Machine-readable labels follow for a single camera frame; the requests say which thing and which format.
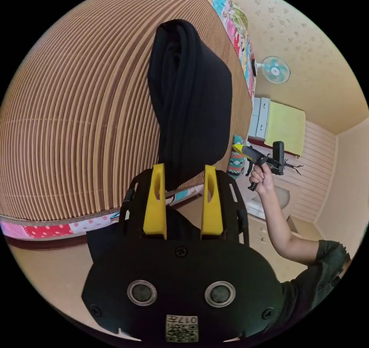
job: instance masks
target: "patterned wallpaper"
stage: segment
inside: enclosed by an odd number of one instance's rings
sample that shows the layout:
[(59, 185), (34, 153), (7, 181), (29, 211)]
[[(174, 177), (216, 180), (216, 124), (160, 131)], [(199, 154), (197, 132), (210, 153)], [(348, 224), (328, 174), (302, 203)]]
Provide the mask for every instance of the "patterned wallpaper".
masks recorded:
[(289, 81), (281, 85), (268, 82), (259, 73), (255, 95), (304, 110), (307, 120), (334, 134), (369, 116), (350, 66), (309, 18), (283, 0), (233, 1), (248, 18), (257, 62), (266, 56), (279, 56), (292, 72)]

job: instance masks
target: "colorful quilt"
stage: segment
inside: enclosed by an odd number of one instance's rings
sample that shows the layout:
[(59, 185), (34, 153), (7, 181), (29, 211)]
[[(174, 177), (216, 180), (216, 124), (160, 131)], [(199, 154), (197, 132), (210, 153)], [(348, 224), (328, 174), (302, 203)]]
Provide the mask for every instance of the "colorful quilt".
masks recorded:
[[(166, 200), (166, 204), (174, 205), (186, 197), (200, 193), (204, 185), (194, 186), (174, 194)], [(119, 221), (120, 209), (105, 211), (104, 213), (91, 215), (90, 219), (68, 219), (58, 221), (56, 225), (43, 225), (35, 221), (28, 225), (17, 224), (8, 219), (0, 218), (0, 228), (4, 235), (16, 239), (45, 239), (62, 237), (65, 235), (82, 234), (90, 230), (103, 228)]]
[(251, 100), (255, 94), (255, 77), (251, 61), (254, 58), (250, 37), (247, 32), (248, 20), (241, 8), (232, 0), (208, 0), (223, 23), (224, 29), (238, 55), (247, 82)]

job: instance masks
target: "striped bamboo mat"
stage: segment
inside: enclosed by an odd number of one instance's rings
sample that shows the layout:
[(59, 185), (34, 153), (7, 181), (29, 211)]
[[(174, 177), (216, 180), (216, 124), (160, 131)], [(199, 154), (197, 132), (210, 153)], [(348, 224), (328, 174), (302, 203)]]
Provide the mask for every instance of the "striped bamboo mat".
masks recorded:
[[(238, 56), (206, 0), (87, 0), (34, 45), (0, 108), (0, 215), (70, 219), (120, 207), (131, 180), (157, 161), (159, 125), (147, 69), (155, 30), (191, 22), (233, 79), (229, 149), (251, 101)], [(203, 175), (182, 185), (199, 184)]]

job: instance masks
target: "person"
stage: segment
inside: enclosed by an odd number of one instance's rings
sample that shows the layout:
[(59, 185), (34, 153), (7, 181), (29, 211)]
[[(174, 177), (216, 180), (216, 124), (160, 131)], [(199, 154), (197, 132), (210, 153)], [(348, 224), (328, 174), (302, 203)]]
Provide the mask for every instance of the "person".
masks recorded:
[(327, 297), (350, 266), (351, 258), (338, 242), (301, 239), (292, 234), (279, 205), (267, 164), (255, 165), (249, 180), (258, 184), (256, 192), (264, 209), (270, 241), (277, 253), (307, 266), (294, 280), (282, 283), (283, 311), (271, 324), (270, 331), (263, 334), (265, 337), (270, 334), (275, 336), (298, 322)]

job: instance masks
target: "qr code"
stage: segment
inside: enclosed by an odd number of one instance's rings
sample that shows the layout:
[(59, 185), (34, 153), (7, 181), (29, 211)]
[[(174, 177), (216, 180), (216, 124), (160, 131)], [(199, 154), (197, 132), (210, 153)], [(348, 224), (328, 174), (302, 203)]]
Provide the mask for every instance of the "qr code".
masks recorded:
[(197, 316), (166, 316), (166, 341), (194, 343), (199, 341)]

